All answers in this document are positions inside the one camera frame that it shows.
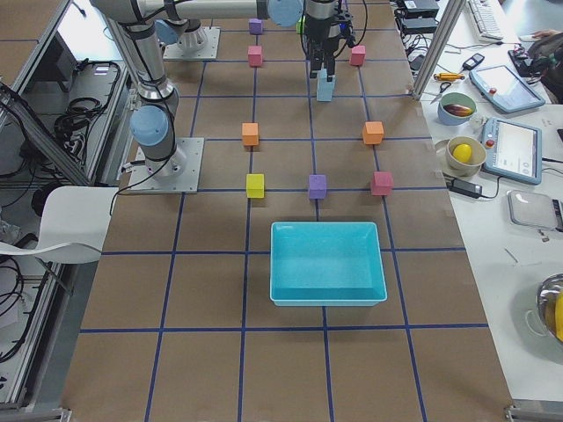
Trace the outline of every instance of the keyboard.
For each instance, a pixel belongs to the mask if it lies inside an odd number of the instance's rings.
[[[467,0],[470,21],[479,41],[496,42],[504,38],[494,20],[493,10],[489,2],[496,0]]]

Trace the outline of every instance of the white chair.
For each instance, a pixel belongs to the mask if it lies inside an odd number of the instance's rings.
[[[47,197],[41,217],[38,242],[34,249],[20,249],[0,242],[0,255],[33,256],[45,270],[72,294],[47,262],[84,264],[98,261],[107,227],[110,207],[117,187],[62,186]]]

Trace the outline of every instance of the metal bowl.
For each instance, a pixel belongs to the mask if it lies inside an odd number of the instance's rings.
[[[554,337],[563,346],[563,341],[555,335],[555,302],[563,292],[563,274],[555,274],[545,280],[537,290],[536,302],[539,319],[548,335]]]

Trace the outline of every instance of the white table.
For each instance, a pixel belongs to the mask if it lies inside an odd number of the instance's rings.
[[[500,6],[498,10],[497,20],[508,35],[505,41],[517,42]],[[467,46],[477,43],[465,13],[458,21],[450,44]],[[506,52],[512,47],[502,45],[461,50],[461,54],[448,53],[446,51],[454,49],[447,47],[440,64],[449,70],[459,71],[464,60],[479,52],[486,57],[481,66],[511,66]],[[438,92],[438,87],[439,83],[431,81],[426,91]],[[541,85],[534,89],[548,100]],[[453,91],[466,93],[475,99],[478,113],[485,117],[510,118],[541,128],[543,156],[563,161],[563,142],[556,131],[563,128],[563,105],[547,104],[532,112],[500,115],[479,95],[468,78],[454,83],[447,92]],[[470,123],[457,127],[442,125],[437,118],[438,103],[431,104],[433,98],[434,95],[425,94],[421,102],[435,143],[456,135],[479,138],[480,127]],[[563,171],[563,164],[544,163],[545,167]],[[483,194],[494,195],[495,176],[481,172],[469,180],[483,185]],[[500,191],[494,200],[474,200],[457,193],[451,193],[450,197],[511,396],[515,400],[563,402],[563,347],[554,338],[542,338],[532,333],[524,320],[526,311],[536,308],[536,292],[541,282],[550,275],[563,273],[563,234],[545,232],[550,240],[544,242],[536,229],[512,223],[506,194],[513,189],[545,193],[563,200],[563,175],[546,171],[539,186],[501,179]]]

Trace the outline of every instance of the white screen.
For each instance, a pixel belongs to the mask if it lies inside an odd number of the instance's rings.
[[[537,101],[522,82],[504,66],[480,70],[479,76],[483,79],[485,90],[495,88],[494,99],[507,108],[526,106]]]
[[[535,176],[535,138],[533,130],[499,122],[496,166],[524,176]]]

